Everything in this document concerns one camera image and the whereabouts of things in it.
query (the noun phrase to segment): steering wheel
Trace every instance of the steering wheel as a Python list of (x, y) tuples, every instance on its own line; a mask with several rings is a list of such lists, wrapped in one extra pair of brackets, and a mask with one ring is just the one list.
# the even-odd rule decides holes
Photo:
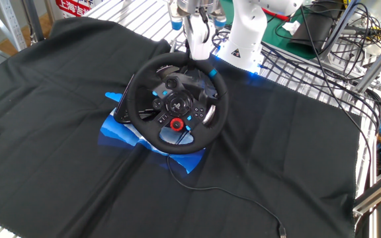
[[(214, 85), (217, 95), (206, 103), (196, 99), (182, 84), (179, 73), (173, 73), (162, 79), (157, 70), (166, 65), (179, 68), (188, 65), (189, 56), (175, 52), (161, 54), (149, 60), (130, 81), (126, 92), (126, 105), (131, 123), (141, 135), (155, 148), (170, 154), (194, 153), (204, 149), (214, 141), (226, 123), (229, 110), (229, 96), (222, 76), (207, 61), (194, 61), (194, 66), (207, 75)], [(154, 108), (158, 107), (158, 115), (150, 121), (140, 118), (136, 106), (136, 92), (145, 87), (157, 98)], [(208, 105), (215, 106), (213, 121), (207, 126), (203, 122), (208, 116)], [(175, 131), (188, 130), (193, 141), (188, 144), (172, 144), (160, 138), (163, 127), (170, 125)]]

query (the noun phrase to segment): red sign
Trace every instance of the red sign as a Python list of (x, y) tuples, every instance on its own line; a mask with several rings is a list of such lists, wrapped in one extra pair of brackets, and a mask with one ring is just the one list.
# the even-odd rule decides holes
[(93, 0), (56, 0), (56, 4), (62, 11), (76, 17), (81, 17), (86, 12), (91, 10)]

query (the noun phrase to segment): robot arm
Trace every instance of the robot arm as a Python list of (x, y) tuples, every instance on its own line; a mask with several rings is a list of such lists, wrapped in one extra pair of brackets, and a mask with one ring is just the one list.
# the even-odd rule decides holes
[[(219, 56), (239, 68), (249, 70), (249, 64), (258, 64), (255, 58), (260, 54), (261, 39), (267, 27), (267, 18), (262, 8), (279, 15), (291, 15), (302, 2), (303, 0), (233, 0), (235, 17), (230, 41)], [(211, 37), (216, 29), (219, 30), (226, 24), (226, 15), (219, 0), (170, 0), (168, 6), (173, 29), (181, 29), (182, 24), (185, 26), (191, 58), (208, 59), (213, 48)], [(214, 19), (214, 24), (203, 21), (201, 10)]]

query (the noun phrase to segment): logo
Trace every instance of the logo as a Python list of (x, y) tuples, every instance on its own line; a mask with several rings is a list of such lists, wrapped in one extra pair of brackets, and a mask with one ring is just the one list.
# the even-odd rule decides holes
[(241, 54), (239, 53), (239, 49), (236, 49), (234, 52), (232, 52), (232, 55), (233, 55), (233, 56), (236, 56), (236, 57), (238, 57), (238, 58), (241, 57)]

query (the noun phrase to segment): red button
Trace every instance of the red button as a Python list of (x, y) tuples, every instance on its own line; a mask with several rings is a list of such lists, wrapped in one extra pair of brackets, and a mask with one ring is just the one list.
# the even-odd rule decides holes
[(183, 126), (185, 126), (185, 123), (183, 123), (182, 119), (180, 118), (174, 118), (170, 122), (170, 127), (175, 132), (180, 132), (183, 129)]

